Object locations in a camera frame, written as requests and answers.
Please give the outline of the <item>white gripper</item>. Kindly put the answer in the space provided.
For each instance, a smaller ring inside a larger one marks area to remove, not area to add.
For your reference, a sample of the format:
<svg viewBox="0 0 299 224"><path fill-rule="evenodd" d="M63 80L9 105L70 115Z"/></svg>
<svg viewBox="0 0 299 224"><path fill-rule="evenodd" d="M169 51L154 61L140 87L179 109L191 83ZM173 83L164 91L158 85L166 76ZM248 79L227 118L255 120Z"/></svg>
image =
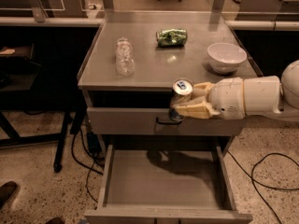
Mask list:
<svg viewBox="0 0 299 224"><path fill-rule="evenodd" d="M184 117L210 119L243 119L245 117L244 80L240 77L226 78L218 83L193 85L192 99L175 104L175 110Z"/></svg>

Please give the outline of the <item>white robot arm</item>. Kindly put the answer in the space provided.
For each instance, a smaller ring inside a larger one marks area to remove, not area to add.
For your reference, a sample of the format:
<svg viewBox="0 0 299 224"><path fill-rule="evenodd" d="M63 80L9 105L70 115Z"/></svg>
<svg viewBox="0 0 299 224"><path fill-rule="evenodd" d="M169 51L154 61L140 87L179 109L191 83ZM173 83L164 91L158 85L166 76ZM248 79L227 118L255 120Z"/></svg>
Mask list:
<svg viewBox="0 0 299 224"><path fill-rule="evenodd" d="M297 121L299 118L299 61L290 63L281 77L233 77L194 86L192 99L175 105L184 117L243 119L264 116Z"/></svg>

